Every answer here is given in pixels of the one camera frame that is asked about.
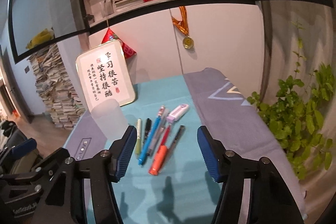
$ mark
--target framed sign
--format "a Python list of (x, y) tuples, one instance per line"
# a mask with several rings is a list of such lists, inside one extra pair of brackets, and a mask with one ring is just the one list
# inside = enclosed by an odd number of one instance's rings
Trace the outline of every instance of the framed sign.
[(89, 111), (106, 99), (120, 106), (135, 100), (125, 57), (118, 40), (111, 40), (76, 59), (76, 67)]

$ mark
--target medal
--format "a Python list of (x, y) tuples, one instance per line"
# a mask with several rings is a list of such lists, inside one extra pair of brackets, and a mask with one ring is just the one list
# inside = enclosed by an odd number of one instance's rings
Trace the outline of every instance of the medal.
[(182, 20), (179, 21), (172, 17), (173, 25), (185, 35), (185, 38), (183, 39), (183, 47), (187, 49), (191, 49), (194, 47), (194, 40), (189, 37), (189, 28), (188, 28), (188, 22), (187, 22), (187, 10), (185, 6), (180, 6), (180, 11), (182, 15)]

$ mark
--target green marker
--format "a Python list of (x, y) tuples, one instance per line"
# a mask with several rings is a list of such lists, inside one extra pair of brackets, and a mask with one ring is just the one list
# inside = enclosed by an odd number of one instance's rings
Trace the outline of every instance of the green marker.
[(139, 158), (141, 153), (141, 119), (138, 119), (136, 123), (137, 139), (135, 144), (135, 156)]

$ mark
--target medal ribbon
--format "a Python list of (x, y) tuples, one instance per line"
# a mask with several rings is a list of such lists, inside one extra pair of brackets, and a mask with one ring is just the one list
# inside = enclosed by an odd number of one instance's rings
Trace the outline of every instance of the medal ribbon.
[(188, 22), (187, 22), (187, 10), (185, 6), (180, 6), (180, 11), (182, 15), (182, 20), (179, 21), (172, 17), (171, 19), (173, 20), (173, 25), (176, 26), (181, 33), (183, 33), (186, 37), (188, 36), (189, 33), (189, 28), (188, 28)]

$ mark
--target cabinet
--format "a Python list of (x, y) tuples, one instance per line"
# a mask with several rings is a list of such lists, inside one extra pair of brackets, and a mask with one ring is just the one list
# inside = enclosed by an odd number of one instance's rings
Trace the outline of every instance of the cabinet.
[[(206, 4), (187, 6), (194, 49), (172, 24), (178, 8), (162, 10), (118, 23), (111, 29), (137, 51), (127, 61), (134, 84), (212, 67), (228, 77), (244, 96), (259, 91), (263, 76), (263, 16), (257, 5)], [(98, 46), (106, 29), (90, 36)]]

